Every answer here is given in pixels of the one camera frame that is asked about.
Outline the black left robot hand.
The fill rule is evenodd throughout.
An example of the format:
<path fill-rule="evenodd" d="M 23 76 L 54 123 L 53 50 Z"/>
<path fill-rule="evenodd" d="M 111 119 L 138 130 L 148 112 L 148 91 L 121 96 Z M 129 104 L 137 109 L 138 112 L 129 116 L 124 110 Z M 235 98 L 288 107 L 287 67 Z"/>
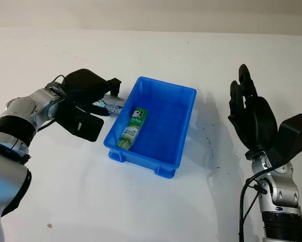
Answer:
<path fill-rule="evenodd" d="M 65 102 L 87 113 L 100 116 L 119 114 L 125 100 L 118 96 L 121 81 L 105 80 L 88 69 L 79 69 L 61 83 Z"/>

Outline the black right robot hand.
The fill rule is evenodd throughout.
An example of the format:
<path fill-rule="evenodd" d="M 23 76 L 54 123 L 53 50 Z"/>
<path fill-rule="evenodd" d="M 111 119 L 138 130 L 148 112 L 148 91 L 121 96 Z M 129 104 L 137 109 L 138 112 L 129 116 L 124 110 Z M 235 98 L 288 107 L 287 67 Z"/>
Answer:
<path fill-rule="evenodd" d="M 269 150 L 277 134 L 277 122 L 267 100 L 257 94 L 250 72 L 245 64 L 238 70 L 239 81 L 230 85 L 229 121 L 241 142 L 248 148 L 250 160 L 260 151 Z"/>

